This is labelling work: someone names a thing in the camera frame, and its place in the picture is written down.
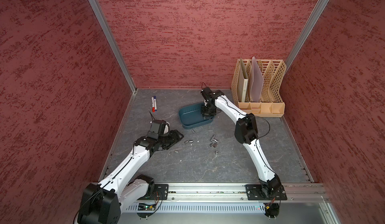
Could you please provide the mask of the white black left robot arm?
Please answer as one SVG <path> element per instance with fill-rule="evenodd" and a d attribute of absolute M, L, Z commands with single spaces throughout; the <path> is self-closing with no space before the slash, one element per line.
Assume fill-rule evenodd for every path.
<path fill-rule="evenodd" d="M 184 135 L 177 130 L 156 137 L 153 134 L 139 138 L 126 159 L 98 184 L 89 184 L 73 222 L 75 224 L 116 224 L 121 214 L 139 199 L 153 200 L 147 209 L 156 212 L 167 198 L 167 185 L 158 187 L 153 178 L 136 172 L 158 150 L 168 150 Z"/>

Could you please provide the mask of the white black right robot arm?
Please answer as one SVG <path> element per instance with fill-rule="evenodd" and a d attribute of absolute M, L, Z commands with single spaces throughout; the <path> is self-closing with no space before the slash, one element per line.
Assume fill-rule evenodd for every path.
<path fill-rule="evenodd" d="M 206 94 L 201 91 L 201 94 L 205 100 L 202 108 L 203 115 L 214 117 L 217 109 L 220 109 L 234 122 L 235 139 L 245 147 L 257 170 L 261 196 L 267 200 L 275 199 L 282 188 L 282 183 L 262 150 L 256 116 L 239 109 L 221 91 Z"/>

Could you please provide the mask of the teal plastic storage box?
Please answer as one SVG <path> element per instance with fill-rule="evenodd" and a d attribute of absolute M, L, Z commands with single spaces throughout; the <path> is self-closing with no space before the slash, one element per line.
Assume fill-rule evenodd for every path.
<path fill-rule="evenodd" d="M 201 113 L 204 103 L 196 103 L 182 107 L 178 116 L 184 129 L 194 129 L 213 122 L 213 118 L 205 118 Z"/>

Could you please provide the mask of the blue cap whiteboard marker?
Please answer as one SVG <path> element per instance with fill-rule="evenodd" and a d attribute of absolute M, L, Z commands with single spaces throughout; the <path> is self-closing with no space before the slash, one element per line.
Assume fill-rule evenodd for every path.
<path fill-rule="evenodd" d="M 156 101 L 156 96 L 152 98 L 153 100 L 153 112 L 157 111 L 157 101 Z"/>

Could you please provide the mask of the beige folder in organizer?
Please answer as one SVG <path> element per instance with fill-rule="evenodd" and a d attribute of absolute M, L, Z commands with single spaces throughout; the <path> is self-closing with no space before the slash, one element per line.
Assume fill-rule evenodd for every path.
<path fill-rule="evenodd" d="M 247 87 L 248 87 L 248 74 L 244 61 L 242 59 L 238 60 L 239 66 L 239 76 L 237 84 L 237 95 L 239 102 L 245 102 L 247 97 Z"/>

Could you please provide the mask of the beige plastic file organizer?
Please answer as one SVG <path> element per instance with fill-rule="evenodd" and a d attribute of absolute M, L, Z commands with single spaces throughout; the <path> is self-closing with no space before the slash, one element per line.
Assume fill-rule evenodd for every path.
<path fill-rule="evenodd" d="M 285 72 L 283 60 L 238 59 L 231 84 L 234 104 L 259 117 L 282 117 L 285 103 L 279 91 Z"/>

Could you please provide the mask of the grey translucent folder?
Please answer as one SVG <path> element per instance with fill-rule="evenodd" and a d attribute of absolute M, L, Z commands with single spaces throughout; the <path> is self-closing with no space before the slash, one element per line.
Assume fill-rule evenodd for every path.
<path fill-rule="evenodd" d="M 251 60 L 248 94 L 251 102 L 259 102 L 262 94 L 264 78 L 258 61 L 255 57 Z"/>

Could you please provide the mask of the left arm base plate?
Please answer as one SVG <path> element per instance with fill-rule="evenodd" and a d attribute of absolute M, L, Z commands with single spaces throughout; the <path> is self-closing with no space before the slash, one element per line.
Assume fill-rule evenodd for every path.
<path fill-rule="evenodd" d="M 153 184 L 147 194 L 140 199 L 139 201 L 157 201 L 157 200 L 167 200 L 169 191 L 168 184 Z"/>

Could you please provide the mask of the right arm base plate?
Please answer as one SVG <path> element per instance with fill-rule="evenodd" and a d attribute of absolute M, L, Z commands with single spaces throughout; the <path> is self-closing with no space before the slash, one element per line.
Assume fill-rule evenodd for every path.
<path fill-rule="evenodd" d="M 288 200 L 286 191 L 283 185 L 280 185 L 275 190 L 268 190 L 265 186 L 261 184 L 247 184 L 245 185 L 245 191 L 247 199 L 249 201 L 267 201 L 270 202 L 273 199 L 276 201 L 286 201 Z"/>

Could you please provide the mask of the left aluminium corner post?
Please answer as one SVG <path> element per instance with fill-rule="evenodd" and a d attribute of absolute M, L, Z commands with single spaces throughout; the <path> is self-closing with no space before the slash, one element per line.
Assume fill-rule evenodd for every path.
<path fill-rule="evenodd" d="M 107 22 L 107 19 L 102 11 L 102 8 L 100 6 L 100 3 L 98 0 L 88 0 L 98 22 L 99 22 L 99 25 L 101 26 L 102 28 L 102 31 L 109 43 L 109 46 L 115 56 L 115 59 L 117 60 L 121 70 L 122 70 L 122 73 L 131 89 L 131 92 L 133 94 L 136 94 L 137 93 L 137 87 L 134 83 L 134 80 L 131 76 L 131 74 L 129 73 L 129 70 L 127 68 L 127 65 L 125 63 L 125 60 L 124 60 L 124 57 L 119 49 L 119 46 L 116 42 L 116 39 L 115 37 L 113 36 L 113 33 L 111 31 L 111 28 Z"/>

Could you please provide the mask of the aluminium corner post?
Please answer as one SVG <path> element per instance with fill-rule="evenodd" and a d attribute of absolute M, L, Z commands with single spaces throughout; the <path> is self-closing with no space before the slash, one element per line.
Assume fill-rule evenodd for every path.
<path fill-rule="evenodd" d="M 122 70 L 122 73 L 131 89 L 131 92 L 133 94 L 136 94 L 137 93 L 137 87 L 134 83 L 134 80 L 131 76 L 131 74 L 129 73 L 129 70 L 127 68 L 127 65 L 125 63 L 125 60 L 124 60 L 124 57 L 119 49 L 119 46 L 116 42 L 116 39 L 115 37 L 113 36 L 113 33 L 111 31 L 111 28 L 107 22 L 107 19 L 102 11 L 102 8 L 100 6 L 100 3 L 98 0 L 88 0 L 98 22 L 99 22 L 99 25 L 101 26 L 102 28 L 102 31 L 109 43 L 109 46 L 115 56 L 115 59 L 117 60 L 121 70 Z"/>
<path fill-rule="evenodd" d="M 287 66 L 286 73 L 288 72 L 289 68 L 293 64 L 295 58 L 297 57 L 298 53 L 300 52 L 301 48 L 303 47 L 310 33 L 312 32 L 313 28 L 318 22 L 320 16 L 322 15 L 329 1 L 330 0 L 318 0 L 316 5 L 314 6 L 308 20 L 306 21 L 299 37 L 297 38 L 292 50 L 290 51 L 285 61 Z"/>

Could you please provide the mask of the right aluminium corner post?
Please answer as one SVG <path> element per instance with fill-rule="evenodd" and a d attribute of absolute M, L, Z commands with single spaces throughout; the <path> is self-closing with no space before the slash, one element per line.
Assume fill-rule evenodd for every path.
<path fill-rule="evenodd" d="M 301 48 L 303 47 L 310 33 L 312 32 L 313 28 L 318 22 L 320 16 L 322 15 L 329 1 L 330 0 L 318 0 L 316 5 L 314 6 L 308 20 L 306 21 L 299 37 L 297 38 L 292 50 L 290 51 L 285 61 L 287 66 L 286 73 L 288 72 L 289 68 L 293 64 L 295 58 L 297 57 L 298 53 L 300 52 Z"/>

